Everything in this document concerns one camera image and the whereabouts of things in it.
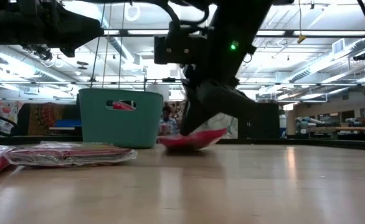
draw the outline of table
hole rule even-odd
[[[365,223],[365,151],[161,147],[112,167],[0,175],[0,224]]]

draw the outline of black robotic arm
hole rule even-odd
[[[82,1],[132,4],[132,0]],[[168,0],[134,2],[156,4],[171,17],[168,34],[154,38],[154,62],[178,63],[184,68],[188,104],[181,134],[191,133],[217,113],[245,119],[255,116],[256,103],[236,90],[239,81],[235,75],[244,57],[256,51],[252,42],[272,4],[294,0],[171,1],[204,11],[200,21],[179,20]],[[199,27],[209,16],[210,4],[217,5],[210,26]],[[74,57],[75,49],[103,33],[96,19],[67,11],[56,0],[0,0],[0,45],[17,44],[42,52],[56,47]]]

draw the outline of red fabric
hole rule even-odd
[[[188,136],[161,136],[159,143],[167,149],[202,149],[213,142],[218,141],[227,133],[227,128],[220,130],[200,131]]]
[[[115,110],[133,110],[134,107],[132,107],[126,103],[120,102],[120,101],[115,101],[115,102],[113,102],[113,109],[115,109]]]

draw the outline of basket handle hole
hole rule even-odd
[[[132,100],[107,100],[105,106],[108,110],[133,111],[137,108],[137,104]]]

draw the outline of green led light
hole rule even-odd
[[[234,40],[230,46],[230,49],[237,50],[238,46],[239,46],[239,43],[236,40]]]

